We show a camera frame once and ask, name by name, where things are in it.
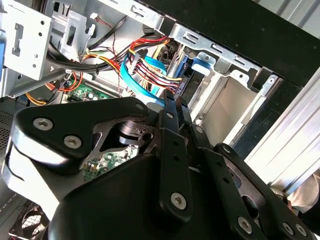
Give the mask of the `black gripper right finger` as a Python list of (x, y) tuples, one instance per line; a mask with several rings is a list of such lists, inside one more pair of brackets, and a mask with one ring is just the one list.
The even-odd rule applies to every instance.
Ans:
[(188, 137), (191, 163), (216, 191), (213, 218), (221, 240), (311, 240), (312, 232), (228, 145), (212, 146), (192, 123), (188, 105), (175, 102), (180, 133)]

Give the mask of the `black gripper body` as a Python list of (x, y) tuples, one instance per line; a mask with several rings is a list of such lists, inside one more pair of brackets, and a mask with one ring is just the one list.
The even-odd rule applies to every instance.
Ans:
[(181, 222), (158, 202), (159, 162), (149, 156), (124, 163), (70, 192), (48, 227), (51, 240), (234, 240), (217, 191), (189, 171), (193, 214)]

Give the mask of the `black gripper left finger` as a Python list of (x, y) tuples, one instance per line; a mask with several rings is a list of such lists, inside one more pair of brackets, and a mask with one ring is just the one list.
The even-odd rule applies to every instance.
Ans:
[(158, 112), (134, 97), (18, 111), (2, 176), (10, 189), (39, 204), (52, 219), (69, 193), (94, 180), (83, 180), (87, 161), (127, 145), (139, 146), (140, 152), (125, 163), (142, 157), (159, 162), (160, 208), (175, 220), (187, 222), (193, 213), (187, 150), (176, 101), (169, 91)]

